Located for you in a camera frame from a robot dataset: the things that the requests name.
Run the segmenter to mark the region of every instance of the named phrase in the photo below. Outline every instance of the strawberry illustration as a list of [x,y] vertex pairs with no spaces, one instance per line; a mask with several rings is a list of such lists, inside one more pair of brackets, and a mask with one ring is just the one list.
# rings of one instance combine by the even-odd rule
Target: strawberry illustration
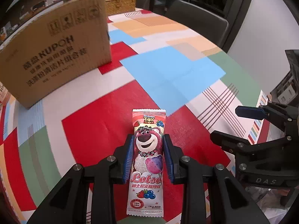
[[144,198],[144,192],[143,191],[140,191],[138,194],[137,194],[137,197],[138,198]]
[[136,121],[134,127],[138,127],[140,125],[139,121]]

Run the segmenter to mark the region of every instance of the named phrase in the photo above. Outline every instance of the table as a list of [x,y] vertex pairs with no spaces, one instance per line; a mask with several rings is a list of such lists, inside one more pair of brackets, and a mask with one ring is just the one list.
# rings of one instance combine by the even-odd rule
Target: table
[[[233,174],[234,156],[214,145],[210,133],[219,130],[252,144],[268,134],[263,121],[236,116],[236,106],[256,107],[268,99],[215,44],[146,10],[113,15],[107,22],[111,63],[29,110],[13,96],[1,108],[1,183],[22,224],[73,164],[96,164],[124,143],[133,132],[132,109],[166,109],[165,133],[185,155],[210,166],[222,163]],[[126,215],[128,184],[114,191],[119,223],[137,223],[138,217]],[[88,211],[91,196],[89,191]],[[171,185],[164,172],[164,218],[148,222],[179,222],[182,197],[183,186]]]

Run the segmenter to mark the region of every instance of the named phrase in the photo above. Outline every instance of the lotso candy wrapper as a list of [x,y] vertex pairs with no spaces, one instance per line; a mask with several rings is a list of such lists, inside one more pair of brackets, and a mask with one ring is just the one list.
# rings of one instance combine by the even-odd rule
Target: lotso candy wrapper
[[165,110],[133,110],[134,155],[127,214],[163,217],[163,142]]

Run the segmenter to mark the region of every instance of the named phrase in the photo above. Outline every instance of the green patch on tablecloth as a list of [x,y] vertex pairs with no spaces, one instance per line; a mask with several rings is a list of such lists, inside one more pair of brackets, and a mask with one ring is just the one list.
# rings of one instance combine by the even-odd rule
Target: green patch on tablecloth
[[166,221],[162,217],[138,217],[138,216],[128,216],[120,221],[117,224],[165,224]]
[[261,89],[251,76],[223,51],[208,57],[226,72],[220,80],[227,87],[233,84],[238,89],[237,98],[242,105],[256,107]]
[[61,179],[46,126],[20,145],[19,155],[29,192],[35,205],[39,206]]

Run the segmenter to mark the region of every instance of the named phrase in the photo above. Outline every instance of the bear ear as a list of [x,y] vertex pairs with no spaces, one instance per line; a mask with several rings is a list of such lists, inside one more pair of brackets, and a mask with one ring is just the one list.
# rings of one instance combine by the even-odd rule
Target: bear ear
[[150,161],[151,161],[151,158],[149,157],[145,160],[145,164],[148,165],[150,163]]

